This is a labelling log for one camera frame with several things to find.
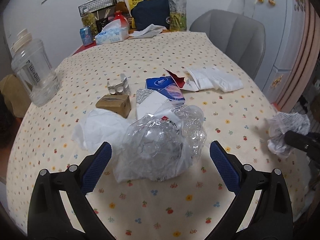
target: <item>red bottle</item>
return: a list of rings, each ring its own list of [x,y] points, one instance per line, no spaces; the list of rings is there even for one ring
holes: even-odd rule
[[[121,27],[122,28],[124,28],[124,27],[128,28],[129,27],[129,23],[128,23],[127,19],[122,15],[122,11],[116,11],[115,12],[114,20],[118,20],[118,19],[120,19],[120,21],[121,21]]]

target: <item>curtain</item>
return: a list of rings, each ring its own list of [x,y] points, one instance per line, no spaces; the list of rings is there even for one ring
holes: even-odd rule
[[[290,112],[309,82],[320,51],[320,18],[309,0],[306,1],[302,42],[291,74],[276,103],[282,112]]]

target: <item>plastic lid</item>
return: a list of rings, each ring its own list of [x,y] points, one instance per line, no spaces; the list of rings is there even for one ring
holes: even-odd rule
[[[17,35],[18,40],[12,44],[11,50],[16,53],[22,46],[32,40],[31,33],[28,33],[28,29],[24,29]]]

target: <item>chair backrest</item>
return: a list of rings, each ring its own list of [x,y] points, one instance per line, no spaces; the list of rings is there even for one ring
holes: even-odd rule
[[[192,32],[205,32],[209,40],[252,79],[263,60],[266,33],[262,23],[246,16],[211,10],[196,19]]]

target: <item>navy blue bag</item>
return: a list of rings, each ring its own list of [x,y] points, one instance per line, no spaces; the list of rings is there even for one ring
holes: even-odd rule
[[[144,30],[150,24],[169,29],[169,0],[143,0],[131,10],[131,15],[138,31]]]

